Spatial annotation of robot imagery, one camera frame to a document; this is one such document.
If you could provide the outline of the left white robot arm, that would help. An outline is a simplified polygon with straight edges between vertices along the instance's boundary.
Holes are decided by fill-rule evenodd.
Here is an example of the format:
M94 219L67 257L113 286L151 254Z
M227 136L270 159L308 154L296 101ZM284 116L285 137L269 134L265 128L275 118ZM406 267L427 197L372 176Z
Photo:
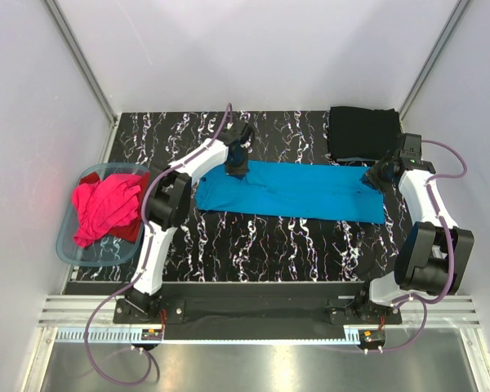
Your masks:
M174 234L190 212L192 188L215 167L236 179L248 172L246 143L254 139L254 127L234 122L217 136L205 140L183 158L152 171L155 178L147 189L141 206L144 238L136 272L130 287L123 292L118 314L141 317L145 321L160 317L159 294L163 269Z

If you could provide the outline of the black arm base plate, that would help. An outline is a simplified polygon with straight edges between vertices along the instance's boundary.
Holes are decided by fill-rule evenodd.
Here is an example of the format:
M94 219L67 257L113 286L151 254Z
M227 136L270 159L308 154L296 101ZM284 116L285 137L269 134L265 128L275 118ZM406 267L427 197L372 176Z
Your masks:
M156 294L131 289L117 300L115 323L182 324L206 316L304 319L399 325L399 311L368 301L364 283L164 283Z

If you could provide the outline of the blue t shirt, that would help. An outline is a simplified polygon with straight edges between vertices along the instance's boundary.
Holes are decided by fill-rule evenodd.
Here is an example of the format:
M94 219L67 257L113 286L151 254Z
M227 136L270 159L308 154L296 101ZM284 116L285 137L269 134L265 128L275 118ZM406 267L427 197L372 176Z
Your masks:
M214 212L385 222L383 195L365 185L365 167L251 161L239 179L222 166L198 183L198 209Z

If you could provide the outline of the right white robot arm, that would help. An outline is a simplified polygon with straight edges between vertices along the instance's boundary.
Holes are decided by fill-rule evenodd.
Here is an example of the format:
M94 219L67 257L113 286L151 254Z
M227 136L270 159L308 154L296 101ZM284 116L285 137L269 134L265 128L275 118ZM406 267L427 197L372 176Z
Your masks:
M364 322L397 313L407 301L437 304L460 287L474 235L450 217L437 189L441 178L432 163L417 158L382 159L364 175L381 192L397 185L412 218L394 271L366 282L355 297L352 313Z

